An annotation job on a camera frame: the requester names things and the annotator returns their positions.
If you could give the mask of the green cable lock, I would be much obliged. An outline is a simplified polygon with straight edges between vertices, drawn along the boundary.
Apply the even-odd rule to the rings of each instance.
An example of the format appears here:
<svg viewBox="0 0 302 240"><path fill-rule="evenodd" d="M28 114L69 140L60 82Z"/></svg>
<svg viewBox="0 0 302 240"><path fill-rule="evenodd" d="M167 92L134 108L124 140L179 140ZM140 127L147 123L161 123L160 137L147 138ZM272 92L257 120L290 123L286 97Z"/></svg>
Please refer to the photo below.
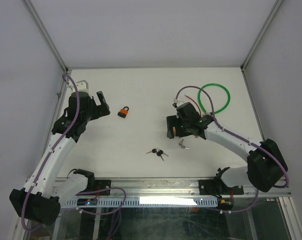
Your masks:
<svg viewBox="0 0 302 240"><path fill-rule="evenodd" d="M220 83L207 83L201 87L205 90L214 106L214 113L219 114L224 112L231 103L231 93L227 87ZM197 93L197 102L202 113L208 113L212 111L211 104L206 94L202 90Z"/></svg>

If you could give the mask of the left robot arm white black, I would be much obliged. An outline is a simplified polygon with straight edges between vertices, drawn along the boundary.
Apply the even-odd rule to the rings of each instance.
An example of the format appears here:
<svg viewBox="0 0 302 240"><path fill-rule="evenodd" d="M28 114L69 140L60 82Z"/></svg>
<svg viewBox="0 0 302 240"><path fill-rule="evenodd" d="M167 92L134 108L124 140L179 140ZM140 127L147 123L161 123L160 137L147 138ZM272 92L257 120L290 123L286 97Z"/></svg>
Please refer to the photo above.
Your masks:
<svg viewBox="0 0 302 240"><path fill-rule="evenodd" d="M35 171L21 189L13 189L9 200L22 219L43 225L55 222L60 209L77 193L91 194L96 188L94 173L77 169L73 175L55 187L55 180L90 121L110 114L103 92L98 91L97 105L87 91L72 93L68 107L54 123L49 145Z"/></svg>

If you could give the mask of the silver key pair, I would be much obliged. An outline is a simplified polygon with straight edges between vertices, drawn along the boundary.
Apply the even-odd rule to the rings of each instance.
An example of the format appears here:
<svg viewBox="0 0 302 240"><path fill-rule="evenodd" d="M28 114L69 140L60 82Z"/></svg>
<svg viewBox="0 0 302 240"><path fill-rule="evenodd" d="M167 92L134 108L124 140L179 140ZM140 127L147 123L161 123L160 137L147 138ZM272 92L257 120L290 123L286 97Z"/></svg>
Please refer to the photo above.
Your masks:
<svg viewBox="0 0 302 240"><path fill-rule="evenodd" d="M184 146L184 140L182 139L181 141L179 141L178 145L179 145L181 148L185 148L185 146Z"/></svg>
<svg viewBox="0 0 302 240"><path fill-rule="evenodd" d="M186 146L184 146L184 145L183 145L183 146L181 146L181 148L182 148L182 149L186 149L186 150L190 150L190 148L189 148L189 147L186 147Z"/></svg>

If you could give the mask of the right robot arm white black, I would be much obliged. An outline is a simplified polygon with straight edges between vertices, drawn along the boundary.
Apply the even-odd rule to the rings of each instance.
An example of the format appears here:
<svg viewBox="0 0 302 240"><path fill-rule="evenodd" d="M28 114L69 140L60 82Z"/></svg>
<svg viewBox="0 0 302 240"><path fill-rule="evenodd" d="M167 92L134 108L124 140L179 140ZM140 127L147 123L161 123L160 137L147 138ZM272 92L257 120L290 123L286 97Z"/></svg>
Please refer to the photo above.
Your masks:
<svg viewBox="0 0 302 240"><path fill-rule="evenodd" d="M243 167L218 169L208 189L213 195L225 194L240 185L251 185L266 193L277 188L282 177L287 177L288 166L273 140L254 142L244 138L224 128L213 115L201 116L189 102L177 107L175 115L167 116L166 123L169 139L200 137L225 147L245 161Z"/></svg>

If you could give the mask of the orange black padlock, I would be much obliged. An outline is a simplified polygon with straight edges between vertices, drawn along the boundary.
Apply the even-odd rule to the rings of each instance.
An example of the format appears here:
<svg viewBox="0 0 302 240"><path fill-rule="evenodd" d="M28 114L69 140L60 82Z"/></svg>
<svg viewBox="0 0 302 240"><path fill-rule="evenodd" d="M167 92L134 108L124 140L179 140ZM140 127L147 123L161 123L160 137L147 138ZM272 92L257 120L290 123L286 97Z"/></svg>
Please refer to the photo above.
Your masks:
<svg viewBox="0 0 302 240"><path fill-rule="evenodd" d="M129 112L129 107L128 106L125 106L123 107L119 112L118 112L118 116L121 117L121 118L126 118L127 114Z"/></svg>

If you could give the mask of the red cable padlock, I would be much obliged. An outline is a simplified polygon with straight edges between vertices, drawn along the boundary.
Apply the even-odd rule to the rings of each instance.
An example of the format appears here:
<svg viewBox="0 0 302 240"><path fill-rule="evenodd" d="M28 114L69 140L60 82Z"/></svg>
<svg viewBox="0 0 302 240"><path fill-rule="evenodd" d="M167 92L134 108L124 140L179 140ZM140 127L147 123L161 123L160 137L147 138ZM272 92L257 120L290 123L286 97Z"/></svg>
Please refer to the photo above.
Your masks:
<svg viewBox="0 0 302 240"><path fill-rule="evenodd" d="M185 96L188 100L190 100L190 101L197 107L199 115L202 116L201 108L199 107L198 103L197 103L193 98L191 98L190 96L188 96L188 95L186 95L186 94L185 94L184 96Z"/></svg>

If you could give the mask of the black head key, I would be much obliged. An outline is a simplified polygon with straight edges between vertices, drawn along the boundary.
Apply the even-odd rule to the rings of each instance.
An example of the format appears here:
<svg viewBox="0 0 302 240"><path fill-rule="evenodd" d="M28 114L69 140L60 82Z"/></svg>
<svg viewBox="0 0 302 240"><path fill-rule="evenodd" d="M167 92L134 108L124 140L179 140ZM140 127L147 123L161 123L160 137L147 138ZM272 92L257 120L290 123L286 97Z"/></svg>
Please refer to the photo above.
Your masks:
<svg viewBox="0 0 302 240"><path fill-rule="evenodd" d="M158 151L158 150L157 150L156 148L154 148L154 149L148 151L147 154L149 154L149 153L156 153L157 151Z"/></svg>
<svg viewBox="0 0 302 240"><path fill-rule="evenodd" d="M162 161L164 161L163 156L167 156L167 157L168 157L168 155L167 155L166 153L164 153L161 149L158 150L158 151L156 152L156 155L157 155L158 157L160 157L160 159L161 159Z"/></svg>

